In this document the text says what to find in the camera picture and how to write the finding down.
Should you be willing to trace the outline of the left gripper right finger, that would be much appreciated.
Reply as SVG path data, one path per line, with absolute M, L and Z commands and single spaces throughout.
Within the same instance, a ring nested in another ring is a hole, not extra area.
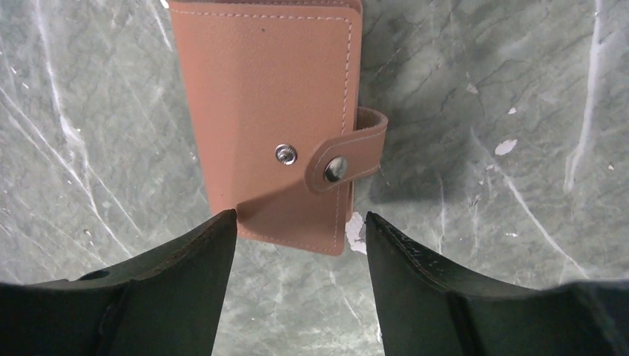
M 528 289 L 463 267 L 378 214 L 369 274 L 386 355 L 626 355 L 628 282 Z

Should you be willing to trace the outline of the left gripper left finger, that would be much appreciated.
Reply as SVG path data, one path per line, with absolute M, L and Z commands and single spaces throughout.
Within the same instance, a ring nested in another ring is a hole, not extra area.
M 3 355 L 210 355 L 237 215 L 78 280 L 1 285 Z

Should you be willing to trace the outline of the brown card holder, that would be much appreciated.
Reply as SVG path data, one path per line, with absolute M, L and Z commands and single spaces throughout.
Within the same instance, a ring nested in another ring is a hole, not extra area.
M 171 1 L 208 202 L 245 238 L 337 256 L 388 124 L 358 104 L 361 1 Z

